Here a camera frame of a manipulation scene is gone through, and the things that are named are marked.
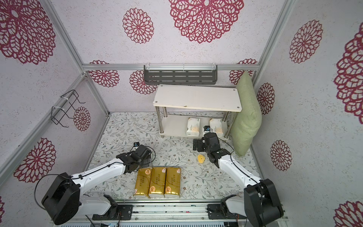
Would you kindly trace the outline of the white tissue pack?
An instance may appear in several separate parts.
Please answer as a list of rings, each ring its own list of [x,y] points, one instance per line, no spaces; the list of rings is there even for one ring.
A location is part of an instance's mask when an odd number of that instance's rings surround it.
[[[199,118],[193,118],[189,117],[187,121],[187,130],[186,135],[187,136],[199,136],[199,129],[200,129],[200,119]]]
[[[210,118],[209,120],[210,132],[216,133],[218,137],[224,136],[223,120],[219,118]]]

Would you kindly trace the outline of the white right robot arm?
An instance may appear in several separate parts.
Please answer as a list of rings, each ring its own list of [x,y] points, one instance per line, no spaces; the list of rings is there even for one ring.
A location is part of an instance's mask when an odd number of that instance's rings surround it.
[[[223,198],[219,206],[209,204],[210,219],[246,218],[254,227],[264,227],[284,216],[277,190],[269,179],[262,180],[242,167],[232,153],[220,147],[216,133],[206,133],[202,139],[193,140],[193,150],[206,152],[211,163],[227,173],[243,190],[243,197],[236,194]]]

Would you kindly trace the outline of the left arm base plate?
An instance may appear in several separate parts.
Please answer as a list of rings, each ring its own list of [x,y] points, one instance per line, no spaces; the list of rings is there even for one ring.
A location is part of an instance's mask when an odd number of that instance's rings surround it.
[[[104,215],[93,215],[92,220],[131,220],[133,205],[112,204]]]

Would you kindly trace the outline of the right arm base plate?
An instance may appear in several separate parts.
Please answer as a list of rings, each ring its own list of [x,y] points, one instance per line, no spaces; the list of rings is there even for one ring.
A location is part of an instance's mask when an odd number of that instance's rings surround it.
[[[224,203],[208,204],[207,213],[209,219],[247,219],[243,215],[231,213]]]

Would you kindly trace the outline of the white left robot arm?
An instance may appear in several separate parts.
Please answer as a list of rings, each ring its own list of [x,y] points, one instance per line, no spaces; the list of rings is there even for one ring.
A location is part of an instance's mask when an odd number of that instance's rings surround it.
[[[90,216],[98,220],[121,217],[122,209],[109,195],[87,196],[86,192],[111,178],[131,174],[140,166],[153,162],[155,151],[145,145],[133,147],[107,163],[78,174],[62,173],[56,176],[41,204],[55,225],[61,225],[76,216]]]

